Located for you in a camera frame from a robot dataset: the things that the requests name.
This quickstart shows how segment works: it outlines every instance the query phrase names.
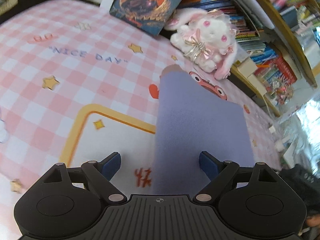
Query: red cartoon character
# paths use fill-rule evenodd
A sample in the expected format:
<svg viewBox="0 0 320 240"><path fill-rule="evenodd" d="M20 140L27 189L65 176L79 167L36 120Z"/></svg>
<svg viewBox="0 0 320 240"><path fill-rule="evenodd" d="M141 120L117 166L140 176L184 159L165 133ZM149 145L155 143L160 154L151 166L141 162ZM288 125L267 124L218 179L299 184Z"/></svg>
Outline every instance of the red cartoon character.
<svg viewBox="0 0 320 240"><path fill-rule="evenodd" d="M227 95L223 91L223 89L219 86L214 86L207 82L206 80L202 79L197 73L189 72L189 75L199 83L200 86L209 90L210 92L214 93L216 96L220 97L223 100L227 100Z"/></svg>

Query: lavender fabric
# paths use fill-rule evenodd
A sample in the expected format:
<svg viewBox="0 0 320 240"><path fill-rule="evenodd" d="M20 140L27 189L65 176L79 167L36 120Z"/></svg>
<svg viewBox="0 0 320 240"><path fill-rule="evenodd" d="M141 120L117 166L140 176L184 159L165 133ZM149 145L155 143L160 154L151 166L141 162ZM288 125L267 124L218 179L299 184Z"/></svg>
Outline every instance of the lavender fabric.
<svg viewBox="0 0 320 240"><path fill-rule="evenodd" d="M201 151L254 166L242 107L220 99L185 72L170 72L160 80L153 194L193 197L206 186Z"/></svg>

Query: gingham pattern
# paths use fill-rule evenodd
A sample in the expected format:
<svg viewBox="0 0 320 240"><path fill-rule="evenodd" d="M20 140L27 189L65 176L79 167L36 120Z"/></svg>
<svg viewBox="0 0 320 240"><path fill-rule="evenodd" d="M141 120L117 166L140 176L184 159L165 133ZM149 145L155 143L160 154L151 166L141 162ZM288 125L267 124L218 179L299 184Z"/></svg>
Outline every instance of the gingham pattern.
<svg viewBox="0 0 320 240"><path fill-rule="evenodd" d="M90 27L77 28L78 23ZM47 33L58 38L28 43L33 36ZM131 43L140 46L143 54L133 53L127 47ZM53 52L54 47L67 48L69 55ZM70 55L71 50L78 51L76 56ZM96 53L113 62L96 60ZM114 58L122 61L117 64ZM0 27L1 119L10 134L0 144L0 172L30 187L58 161L78 111L87 104L101 104L156 124L158 100L150 96L148 87L158 85L163 68L174 63L194 71L167 39L152 38L79 1L51 0L12 18ZM53 91L42 88L43 78L51 75L60 82ZM223 88L229 101L249 107L251 113L244 114L251 139L257 141L255 158L279 168L266 114L228 80L217 82L205 76ZM265 124L258 115L267 120ZM0 231L5 227L19 234L12 220L13 205L0 202Z"/></svg>

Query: star print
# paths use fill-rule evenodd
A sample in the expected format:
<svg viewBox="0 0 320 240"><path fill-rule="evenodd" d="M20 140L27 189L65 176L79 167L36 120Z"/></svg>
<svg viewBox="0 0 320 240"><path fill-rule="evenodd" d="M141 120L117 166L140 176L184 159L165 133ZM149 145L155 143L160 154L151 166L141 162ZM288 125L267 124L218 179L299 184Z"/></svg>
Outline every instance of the star print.
<svg viewBox="0 0 320 240"><path fill-rule="evenodd" d="M103 121L102 119L96 121L96 122L93 122L94 126L96 127L97 130L105 127L104 124L103 124Z"/></svg>
<svg viewBox="0 0 320 240"><path fill-rule="evenodd" d="M13 181L11 181L10 186L12 192L17 192L19 194L22 193L22 184L19 179L14 179Z"/></svg>
<svg viewBox="0 0 320 240"><path fill-rule="evenodd" d="M43 88L49 88L50 90L54 90L55 86L60 84L58 80L54 76L50 76L43 79Z"/></svg>
<svg viewBox="0 0 320 240"><path fill-rule="evenodd" d="M128 45L128 48L129 48L129 49L132 49L132 51L133 51L134 53L143 53L143 51L141 50L141 47L138 46L138 45L135 45L135 44L133 44L133 43L131 43L130 45Z"/></svg>

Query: plush bunny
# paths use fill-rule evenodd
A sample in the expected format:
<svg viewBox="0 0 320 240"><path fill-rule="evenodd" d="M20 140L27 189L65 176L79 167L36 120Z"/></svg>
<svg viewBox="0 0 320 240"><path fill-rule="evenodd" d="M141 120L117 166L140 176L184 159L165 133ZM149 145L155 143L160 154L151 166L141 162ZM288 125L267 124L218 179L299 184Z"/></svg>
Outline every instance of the plush bunny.
<svg viewBox="0 0 320 240"><path fill-rule="evenodd" d="M202 70L208 73L216 70L215 79L228 77L237 53L235 27L220 10L208 13L191 9L195 8L177 10L165 26L167 30L177 30L170 38L171 43Z"/></svg>

